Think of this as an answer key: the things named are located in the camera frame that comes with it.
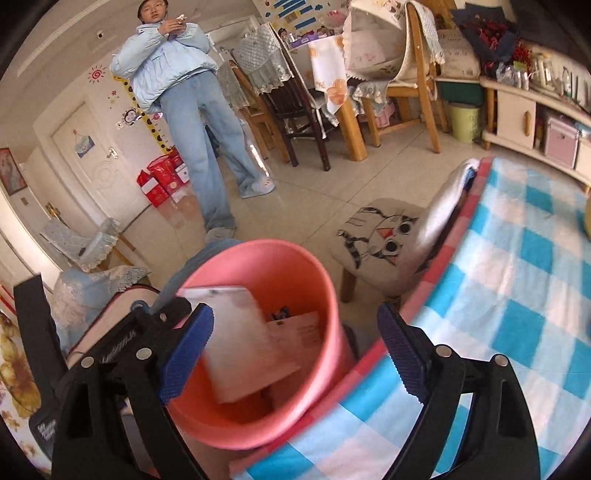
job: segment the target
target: hand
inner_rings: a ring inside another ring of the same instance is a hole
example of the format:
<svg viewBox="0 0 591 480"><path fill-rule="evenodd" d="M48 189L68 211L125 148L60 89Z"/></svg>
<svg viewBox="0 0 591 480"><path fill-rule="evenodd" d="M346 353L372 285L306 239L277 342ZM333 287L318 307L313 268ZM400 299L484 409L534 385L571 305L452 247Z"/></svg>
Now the hand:
<svg viewBox="0 0 591 480"><path fill-rule="evenodd" d="M180 35L187 29L187 23L185 20L179 20L177 18L172 18L169 20L164 20L162 25L158 28L158 31L161 35L173 34L173 35Z"/></svg>

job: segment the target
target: pink bucket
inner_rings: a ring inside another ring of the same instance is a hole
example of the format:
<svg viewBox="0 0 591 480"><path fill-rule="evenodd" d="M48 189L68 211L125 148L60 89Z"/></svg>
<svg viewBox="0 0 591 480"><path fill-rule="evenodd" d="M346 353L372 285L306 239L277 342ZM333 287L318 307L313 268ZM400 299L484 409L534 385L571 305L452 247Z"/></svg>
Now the pink bucket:
<svg viewBox="0 0 591 480"><path fill-rule="evenodd" d="M183 287L245 286L265 315L287 306L292 315L318 312L324 344L314 370L294 397L273 410L260 392L218 404L199 360L168 411L179 428L200 442L229 450L265 445L285 433L353 367L339 321L335 288L321 263L282 240L254 240L223 251L202 265Z"/></svg>

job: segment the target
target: metal screw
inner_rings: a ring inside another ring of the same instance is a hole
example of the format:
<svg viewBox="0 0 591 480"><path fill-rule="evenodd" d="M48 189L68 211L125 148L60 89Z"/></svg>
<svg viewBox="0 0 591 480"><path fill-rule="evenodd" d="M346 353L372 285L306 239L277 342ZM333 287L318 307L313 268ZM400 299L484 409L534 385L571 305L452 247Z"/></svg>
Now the metal screw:
<svg viewBox="0 0 591 480"><path fill-rule="evenodd" d="M135 356L139 360L147 360L148 358L150 358L152 356L152 350L150 350L148 347L140 348L136 352Z"/></svg>
<svg viewBox="0 0 591 480"><path fill-rule="evenodd" d="M436 349L435 349L435 353L439 356L442 356L444 358L447 358L448 356L452 355L452 349L449 348L447 345L439 345Z"/></svg>
<svg viewBox="0 0 591 480"><path fill-rule="evenodd" d="M80 365L82 365L82 368L90 368L90 367L92 367L92 365L94 363L95 363L95 359L92 358L91 356L87 356L82 359L82 362L80 362Z"/></svg>
<svg viewBox="0 0 591 480"><path fill-rule="evenodd" d="M495 355L495 363L499 365L499 367L506 367L509 365L509 359L505 355Z"/></svg>

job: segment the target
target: white door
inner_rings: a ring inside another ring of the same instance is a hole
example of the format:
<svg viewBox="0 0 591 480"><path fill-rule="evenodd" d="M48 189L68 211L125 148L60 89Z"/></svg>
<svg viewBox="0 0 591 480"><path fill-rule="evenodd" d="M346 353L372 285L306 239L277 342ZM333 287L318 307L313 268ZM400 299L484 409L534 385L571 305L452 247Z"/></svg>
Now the white door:
<svg viewBox="0 0 591 480"><path fill-rule="evenodd" d="M85 103L53 134L70 168L105 215L127 227L148 205L121 152L102 134Z"/></svg>

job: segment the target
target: light blue jeans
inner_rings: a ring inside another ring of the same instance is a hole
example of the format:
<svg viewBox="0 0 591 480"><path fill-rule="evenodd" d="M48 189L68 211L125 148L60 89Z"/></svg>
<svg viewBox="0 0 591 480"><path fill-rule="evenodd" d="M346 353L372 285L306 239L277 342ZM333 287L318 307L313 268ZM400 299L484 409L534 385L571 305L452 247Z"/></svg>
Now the light blue jeans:
<svg viewBox="0 0 591 480"><path fill-rule="evenodd" d="M207 71L170 87L160 96L160 105L174 143L189 170L199 200L205 230L236 226L222 174L204 121L220 144L228 167L236 176L241 195L248 194L263 173L246 152L240 120L222 94L217 77Z"/></svg>

